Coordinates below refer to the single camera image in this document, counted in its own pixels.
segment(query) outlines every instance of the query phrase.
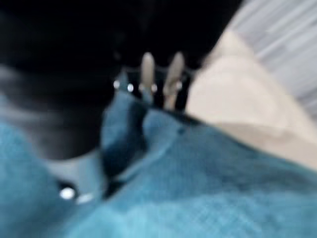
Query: metal rivet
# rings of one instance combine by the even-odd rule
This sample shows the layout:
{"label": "metal rivet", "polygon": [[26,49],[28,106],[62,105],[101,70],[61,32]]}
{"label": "metal rivet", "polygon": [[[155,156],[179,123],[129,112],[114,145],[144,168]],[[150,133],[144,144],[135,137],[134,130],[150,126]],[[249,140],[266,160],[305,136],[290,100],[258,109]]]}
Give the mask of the metal rivet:
{"label": "metal rivet", "polygon": [[176,89],[179,91],[179,90],[181,90],[182,88],[183,88],[183,83],[180,82],[180,81],[178,81],[178,82],[176,83]]}
{"label": "metal rivet", "polygon": [[65,200],[72,200],[74,199],[76,192],[74,189],[66,187],[59,192],[59,195]]}
{"label": "metal rivet", "polygon": [[119,82],[118,80],[114,81],[114,82],[113,82],[113,87],[114,87],[115,89],[118,89],[118,88],[120,87],[120,82]]}
{"label": "metal rivet", "polygon": [[140,92],[143,92],[143,90],[144,90],[144,86],[143,86],[142,83],[140,83],[140,84],[139,84],[139,91],[140,91]]}
{"label": "metal rivet", "polygon": [[156,84],[152,84],[151,90],[152,92],[156,93],[158,91],[158,86]]}
{"label": "metal rivet", "polygon": [[132,93],[133,90],[134,90],[133,84],[129,83],[129,84],[128,84],[128,91],[129,91],[130,93]]}

